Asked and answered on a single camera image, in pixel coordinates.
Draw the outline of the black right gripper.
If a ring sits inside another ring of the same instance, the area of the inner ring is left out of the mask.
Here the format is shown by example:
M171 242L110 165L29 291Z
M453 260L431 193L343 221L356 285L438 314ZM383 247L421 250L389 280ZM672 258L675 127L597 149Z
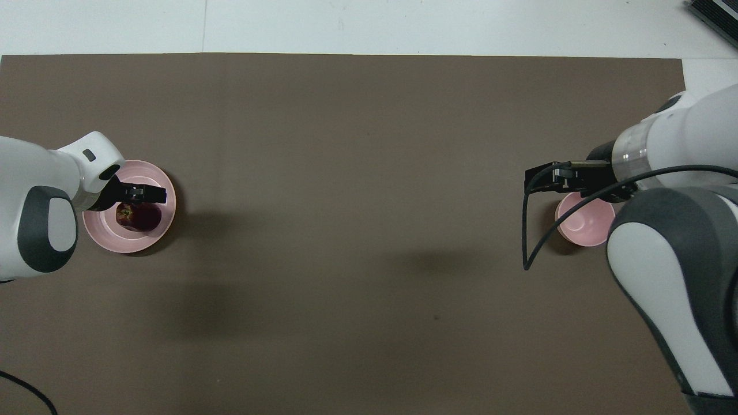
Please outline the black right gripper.
M599 145L591 150L584 161L550 162L528 168L524 173L524 195L556 192L567 194L575 191L581 197L588 197L602 189L620 182L612 168L612 152L615 141ZM568 185L569 176L574 173ZM608 203L627 202L636 192L635 184L621 184L601 197Z

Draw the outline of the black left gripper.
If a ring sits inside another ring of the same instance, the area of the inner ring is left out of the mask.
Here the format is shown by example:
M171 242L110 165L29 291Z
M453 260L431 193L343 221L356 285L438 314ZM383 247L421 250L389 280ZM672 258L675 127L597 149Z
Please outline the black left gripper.
M164 187L149 184L122 184L118 176L113 175L91 206L91 211L105 211L119 202L165 204L167 200L168 193Z

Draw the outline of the dark red apple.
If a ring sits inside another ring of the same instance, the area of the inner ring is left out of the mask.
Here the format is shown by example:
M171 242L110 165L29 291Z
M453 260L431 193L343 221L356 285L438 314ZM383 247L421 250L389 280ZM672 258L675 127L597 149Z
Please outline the dark red apple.
M163 213L156 204L122 202L116 206L114 217L116 223L128 231L148 233L159 226Z

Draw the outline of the pink plate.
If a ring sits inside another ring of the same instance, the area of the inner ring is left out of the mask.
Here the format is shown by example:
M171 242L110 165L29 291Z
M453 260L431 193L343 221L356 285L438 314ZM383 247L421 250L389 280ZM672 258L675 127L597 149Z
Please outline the pink plate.
M105 211L84 211L82 223L92 241L103 249L122 254L146 250L163 238L173 224L177 205L175 186L163 170L142 160L127 160L116 175L123 182L166 189L166 203L158 204L161 211L158 225L147 232L130 231L116 222L116 204Z

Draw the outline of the pink bowl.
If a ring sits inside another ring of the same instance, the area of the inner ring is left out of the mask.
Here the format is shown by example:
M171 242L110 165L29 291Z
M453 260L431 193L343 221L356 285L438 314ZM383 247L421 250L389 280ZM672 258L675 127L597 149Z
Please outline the pink bowl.
M596 247L607 242L616 210L611 203L594 199L559 224L557 231L570 243Z

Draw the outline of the brown table mat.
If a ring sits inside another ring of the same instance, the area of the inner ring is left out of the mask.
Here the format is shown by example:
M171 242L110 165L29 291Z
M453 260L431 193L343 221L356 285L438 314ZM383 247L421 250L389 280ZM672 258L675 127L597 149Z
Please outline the brown table mat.
M675 59L5 56L0 135L100 131L173 226L0 285L60 415L690 415L603 247L524 271L526 169L683 91Z

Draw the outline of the dark grey ribbed device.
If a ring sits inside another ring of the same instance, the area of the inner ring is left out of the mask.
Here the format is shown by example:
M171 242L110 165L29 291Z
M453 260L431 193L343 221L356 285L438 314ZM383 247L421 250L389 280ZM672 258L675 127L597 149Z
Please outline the dark grey ribbed device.
M738 0L686 0L686 7L738 50Z

